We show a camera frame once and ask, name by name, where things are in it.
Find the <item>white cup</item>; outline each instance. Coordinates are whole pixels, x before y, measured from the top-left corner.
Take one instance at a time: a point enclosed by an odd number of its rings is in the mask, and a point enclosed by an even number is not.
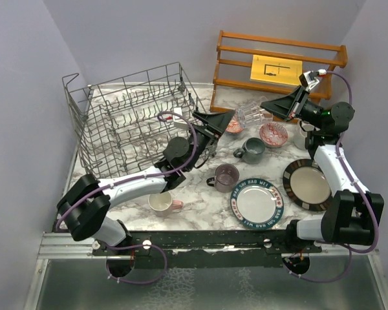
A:
[[[315,129],[315,127],[313,125],[305,124],[305,123],[302,123],[302,127],[306,131],[313,131]],[[297,129],[296,129],[295,137],[294,137],[294,143],[295,143],[297,148],[299,148],[301,150],[306,150],[305,140],[306,140],[307,136],[308,136],[307,132],[303,131],[302,128],[298,125]]]
[[[148,203],[154,213],[163,218],[169,216],[174,210],[181,209],[184,205],[184,202],[174,200],[170,192],[151,194],[148,197]]]

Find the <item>gray mug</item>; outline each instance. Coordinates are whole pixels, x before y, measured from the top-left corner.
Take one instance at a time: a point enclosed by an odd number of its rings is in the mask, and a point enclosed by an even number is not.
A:
[[[263,158],[264,142],[259,138],[250,138],[240,149],[234,151],[234,157],[241,158],[246,163],[256,164]]]

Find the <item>wooden dish rack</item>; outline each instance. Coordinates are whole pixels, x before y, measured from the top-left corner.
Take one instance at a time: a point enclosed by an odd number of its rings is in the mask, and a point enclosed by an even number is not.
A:
[[[275,43],[278,45],[289,45],[289,46],[301,47],[301,48],[313,48],[317,50],[328,50],[328,51],[335,52],[335,56],[333,59],[327,59],[327,58],[302,56],[297,54],[286,54],[282,52],[272,52],[269,50],[228,46],[228,45],[222,44],[222,41],[224,40],[224,38],[256,41],[256,42],[263,42],[263,43]],[[268,85],[264,83],[252,83],[252,82],[235,81],[231,79],[220,79],[219,78],[220,64],[232,65],[232,66],[238,66],[238,67],[248,67],[250,68],[250,70],[252,68],[252,62],[236,61],[236,60],[221,58],[222,51],[277,57],[277,58],[283,58],[283,59],[292,59],[292,60],[304,61],[307,63],[319,63],[322,65],[328,65],[327,70],[329,71],[333,71],[336,67],[344,68],[348,61],[347,50],[345,45],[341,45],[341,46],[326,45],[326,44],[294,41],[294,40],[287,40],[287,39],[277,39],[273,37],[261,37],[261,36],[252,36],[248,34],[236,34],[233,32],[224,32],[223,30],[220,30],[219,40],[217,41],[217,62],[215,65],[214,77],[213,77],[213,84],[214,84],[213,96],[211,98],[211,106],[210,106],[210,110],[212,112],[225,112],[227,110],[230,110],[228,108],[216,107],[214,105],[217,86],[242,88],[242,89],[248,89],[248,90],[258,90],[261,92],[271,92],[275,94],[284,94],[284,95],[287,95],[292,92],[291,88],[277,86],[273,84]],[[332,97],[332,78],[331,78],[331,74],[327,74],[325,77],[322,78],[321,83],[317,87],[316,91],[313,91],[310,93],[309,98],[311,98],[311,100],[314,103],[319,103],[321,99],[330,99],[331,97]]]

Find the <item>mug handle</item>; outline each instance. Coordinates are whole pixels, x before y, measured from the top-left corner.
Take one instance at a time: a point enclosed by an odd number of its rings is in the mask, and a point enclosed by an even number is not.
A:
[[[173,203],[171,204],[171,209],[173,210],[179,210],[184,206],[184,202],[180,200],[173,200]]]
[[[214,177],[208,178],[207,181],[206,181],[207,185],[208,186],[212,186],[212,187],[214,186],[214,182],[215,182],[215,178]]]
[[[237,149],[233,152],[233,156],[237,158],[242,158],[244,155],[244,149]]]

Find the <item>purple glass mug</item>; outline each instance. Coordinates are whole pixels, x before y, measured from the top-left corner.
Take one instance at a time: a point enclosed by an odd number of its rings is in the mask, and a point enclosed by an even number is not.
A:
[[[215,176],[207,179],[207,185],[215,187],[219,192],[231,192],[239,181],[239,177],[240,173],[237,168],[225,163],[215,169]]]

